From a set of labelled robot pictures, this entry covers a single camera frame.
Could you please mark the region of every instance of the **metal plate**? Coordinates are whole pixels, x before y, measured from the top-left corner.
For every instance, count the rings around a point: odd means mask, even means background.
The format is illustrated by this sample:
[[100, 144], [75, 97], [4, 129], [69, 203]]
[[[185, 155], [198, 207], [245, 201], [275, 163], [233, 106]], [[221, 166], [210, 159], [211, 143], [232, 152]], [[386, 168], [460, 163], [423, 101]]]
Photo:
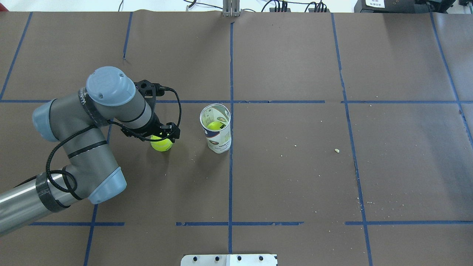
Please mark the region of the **metal plate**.
[[186, 255], [181, 266], [277, 266], [277, 257], [273, 254]]

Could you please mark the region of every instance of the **blue tape line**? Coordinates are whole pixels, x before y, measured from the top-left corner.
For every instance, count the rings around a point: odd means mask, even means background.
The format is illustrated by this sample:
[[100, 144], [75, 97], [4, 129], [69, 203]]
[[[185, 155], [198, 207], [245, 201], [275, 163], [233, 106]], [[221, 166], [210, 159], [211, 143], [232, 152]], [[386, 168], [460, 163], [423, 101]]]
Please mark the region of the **blue tape line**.
[[324, 104], [325, 101], [260, 101], [260, 100], [250, 100], [250, 101], [234, 101], [236, 104]]
[[270, 225], [282, 225], [282, 226], [298, 226], [304, 222], [233, 222], [235, 226], [270, 226]]
[[94, 226], [125, 226], [124, 222], [96, 222]]
[[47, 103], [51, 100], [0, 100], [0, 103]]
[[[232, 226], [298, 226], [304, 222], [232, 222]], [[176, 222], [176, 226], [228, 226], [228, 222]]]
[[84, 258], [84, 266], [87, 266], [88, 256], [90, 254], [90, 247], [92, 246], [92, 238], [94, 236], [95, 218], [97, 217], [97, 208], [98, 208], [98, 204], [95, 204], [94, 205], [94, 212], [92, 213], [92, 221], [90, 222], [89, 238], [88, 238], [88, 241], [87, 241], [87, 249], [86, 249], [86, 255], [85, 255], [85, 258]]
[[228, 222], [177, 222], [176, 226], [228, 226]]
[[[343, 76], [342, 76], [342, 62], [340, 60], [340, 50], [338, 47], [338, 39], [337, 39], [337, 30], [335, 28], [335, 17], [333, 16], [333, 13], [330, 13], [332, 16], [332, 28], [333, 28], [333, 37], [335, 40], [335, 49], [337, 52], [337, 61], [338, 61], [338, 70], [340, 73], [340, 82], [342, 84], [342, 89], [343, 89], [343, 100], [344, 100], [344, 105], [345, 105], [345, 112], [347, 116], [347, 124], [348, 124], [348, 132], [350, 135], [350, 143], [351, 143], [351, 152], [353, 154], [353, 161], [355, 164], [355, 173], [356, 173], [356, 179], [358, 183], [358, 197], [359, 197], [359, 204], [361, 207], [361, 217], [363, 219], [363, 222], [366, 223], [366, 215], [365, 215], [365, 206], [364, 206], [364, 201], [363, 201], [363, 192], [361, 190], [361, 181], [359, 178], [359, 170], [358, 170], [358, 162], [356, 158], [356, 151], [355, 151], [355, 142], [353, 140], [353, 131], [351, 129], [351, 121], [350, 121], [350, 112], [348, 110], [348, 103], [347, 103], [347, 93], [345, 90], [345, 82], [343, 81]], [[365, 242], [366, 242], [366, 251], [368, 254], [368, 263], [369, 266], [373, 266], [373, 259], [371, 256], [371, 246], [369, 244], [369, 235], [368, 235], [368, 226], [366, 224], [363, 225], [363, 230], [365, 233]]]
[[[91, 222], [33, 222], [29, 226], [90, 226]], [[124, 222], [96, 222], [94, 226], [124, 226]]]
[[90, 222], [32, 222], [30, 226], [90, 226]]
[[30, 12], [30, 15], [28, 16], [28, 20], [26, 21], [25, 29], [23, 30], [23, 34], [21, 35], [20, 42], [18, 43], [17, 50], [15, 52], [15, 55], [13, 56], [13, 60], [11, 61], [10, 69], [8, 69], [5, 83], [3, 83], [3, 87], [0, 92], [0, 100], [3, 98], [3, 94], [5, 93], [5, 90], [7, 89], [8, 80], [10, 79], [11, 72], [13, 71], [13, 66], [15, 65], [15, 61], [17, 60], [18, 53], [20, 52], [20, 47], [21, 47], [21, 44], [23, 43], [23, 39], [25, 38], [26, 30], [28, 29], [28, 25], [31, 21], [32, 15], [33, 13]]
[[348, 104], [456, 104], [456, 101], [342, 101]]
[[[233, 23], [230, 23], [230, 136], [233, 136]], [[232, 254], [233, 222], [233, 140], [230, 144], [230, 171], [228, 176], [228, 253]]]
[[130, 18], [128, 19], [128, 28], [126, 29], [126, 38], [125, 45], [123, 46], [123, 59], [126, 60], [126, 47], [128, 46], [128, 37], [130, 37], [130, 28], [131, 28], [131, 18], [133, 17], [133, 12], [130, 12]]
[[345, 222], [345, 225], [416, 225], [416, 224], [473, 224], [473, 221], [370, 221]]
[[[177, 100], [157, 100], [156, 103], [161, 104], [176, 104]], [[214, 103], [221, 103], [221, 104], [229, 104], [230, 101], [219, 101], [219, 100], [181, 100], [182, 104], [214, 104]]]
[[440, 44], [440, 40], [438, 38], [437, 27], [435, 26], [434, 16], [433, 16], [432, 12], [430, 12], [430, 21], [432, 22], [432, 28], [434, 29], [435, 40], [437, 42], [437, 46], [438, 46], [438, 49], [440, 51], [440, 55], [442, 56], [442, 61], [443, 61], [444, 66], [445, 66], [445, 70], [447, 71], [447, 74], [448, 74], [448, 80], [450, 81], [450, 85], [452, 86], [453, 94], [455, 95], [455, 100], [458, 104], [458, 108], [460, 109], [460, 115], [462, 116], [462, 119], [463, 119], [463, 125], [465, 126], [466, 133], [468, 134], [468, 139], [470, 140], [470, 145], [473, 149], [473, 138], [472, 138], [472, 134], [470, 132], [470, 127], [468, 126], [468, 122], [466, 121], [465, 114], [463, 112], [463, 107], [462, 107], [462, 104], [460, 103], [460, 98], [458, 97], [458, 93], [456, 91], [455, 84], [453, 83], [452, 74], [450, 73], [450, 69], [448, 68], [447, 60], [445, 59], [445, 55], [443, 53], [442, 45]]

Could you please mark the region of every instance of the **black tape wrap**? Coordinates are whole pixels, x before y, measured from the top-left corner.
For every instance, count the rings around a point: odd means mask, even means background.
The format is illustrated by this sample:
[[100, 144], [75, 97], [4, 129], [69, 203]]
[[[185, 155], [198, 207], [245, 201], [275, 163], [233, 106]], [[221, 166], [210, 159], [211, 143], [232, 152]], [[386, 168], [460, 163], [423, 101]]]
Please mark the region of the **black tape wrap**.
[[43, 203], [43, 205], [48, 209], [50, 212], [58, 213], [63, 209], [69, 208], [69, 206], [64, 206], [58, 200], [54, 198], [49, 189], [48, 179], [46, 178], [46, 173], [41, 173], [36, 176], [36, 192], [38, 193], [38, 197]]
[[103, 117], [97, 110], [94, 100], [89, 96], [86, 88], [81, 88], [79, 90], [79, 101], [84, 108], [84, 111], [86, 111], [87, 115], [92, 119], [92, 121], [94, 121], [94, 124], [98, 128], [108, 125], [107, 119], [105, 119], [105, 117]]

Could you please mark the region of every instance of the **label sticker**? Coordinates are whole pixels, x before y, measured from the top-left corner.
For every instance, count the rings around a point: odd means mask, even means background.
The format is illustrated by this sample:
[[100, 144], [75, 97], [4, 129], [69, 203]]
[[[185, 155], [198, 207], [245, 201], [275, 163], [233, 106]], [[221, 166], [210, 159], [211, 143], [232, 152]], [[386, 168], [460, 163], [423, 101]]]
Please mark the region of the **label sticker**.
[[384, 0], [366, 0], [366, 5], [374, 7], [374, 8], [380, 8], [380, 9], [385, 8]]

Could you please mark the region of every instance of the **table surface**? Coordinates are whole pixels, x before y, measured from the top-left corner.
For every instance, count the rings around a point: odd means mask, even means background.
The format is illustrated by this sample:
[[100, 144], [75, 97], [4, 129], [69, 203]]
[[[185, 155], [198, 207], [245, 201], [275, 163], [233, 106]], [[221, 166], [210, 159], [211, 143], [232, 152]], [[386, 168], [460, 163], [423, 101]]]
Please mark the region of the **table surface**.
[[[0, 193], [55, 146], [31, 113], [96, 68], [172, 87], [168, 152], [104, 128], [128, 186], [0, 241], [0, 265], [471, 265], [473, 17], [151, 11], [0, 13]], [[199, 113], [223, 103], [216, 154]], [[176, 121], [172, 95], [156, 105]], [[67, 165], [60, 150], [54, 168]]]

